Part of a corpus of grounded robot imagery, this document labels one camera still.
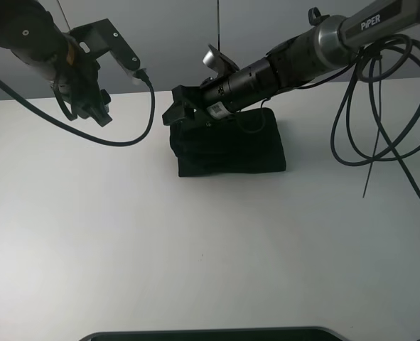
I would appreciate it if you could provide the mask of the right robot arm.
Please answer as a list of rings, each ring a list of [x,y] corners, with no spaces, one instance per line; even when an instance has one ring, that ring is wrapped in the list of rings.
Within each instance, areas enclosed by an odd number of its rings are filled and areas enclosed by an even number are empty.
[[[308,21],[310,30],[280,43],[244,68],[211,45],[203,63],[216,76],[198,87],[175,87],[163,124],[221,120],[347,67],[361,47],[420,25],[420,1],[373,1],[350,17],[321,15],[312,8]]]

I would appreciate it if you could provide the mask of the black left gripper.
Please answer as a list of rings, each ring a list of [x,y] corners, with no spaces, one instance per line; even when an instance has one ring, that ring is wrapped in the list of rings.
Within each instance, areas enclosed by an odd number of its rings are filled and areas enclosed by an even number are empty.
[[[108,125],[111,97],[98,84],[100,65],[83,60],[77,67],[64,60],[55,61],[55,77],[51,83],[53,94],[63,114],[70,121],[92,118],[101,127]]]

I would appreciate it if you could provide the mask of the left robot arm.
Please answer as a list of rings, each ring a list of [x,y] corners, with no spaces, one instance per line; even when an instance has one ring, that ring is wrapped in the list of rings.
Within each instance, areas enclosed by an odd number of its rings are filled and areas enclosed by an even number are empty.
[[[112,121],[110,97],[98,85],[99,64],[55,24],[38,1],[0,1],[0,48],[50,83],[68,120]]]

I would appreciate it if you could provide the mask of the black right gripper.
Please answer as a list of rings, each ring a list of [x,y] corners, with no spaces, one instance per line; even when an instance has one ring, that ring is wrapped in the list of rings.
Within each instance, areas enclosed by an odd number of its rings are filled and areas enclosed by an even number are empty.
[[[172,105],[162,115],[164,126],[184,124],[185,127],[194,128],[213,122],[199,87],[179,85],[172,89],[172,97]]]

